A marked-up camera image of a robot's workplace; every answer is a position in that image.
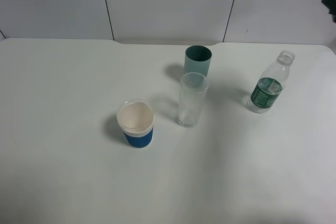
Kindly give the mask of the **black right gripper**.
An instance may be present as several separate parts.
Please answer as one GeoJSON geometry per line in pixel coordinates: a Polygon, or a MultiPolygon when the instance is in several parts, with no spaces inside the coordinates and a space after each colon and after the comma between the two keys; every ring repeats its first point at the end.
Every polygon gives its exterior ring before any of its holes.
{"type": "Polygon", "coordinates": [[[321,3],[329,10],[332,21],[336,22],[336,0],[322,0],[321,3]]]}

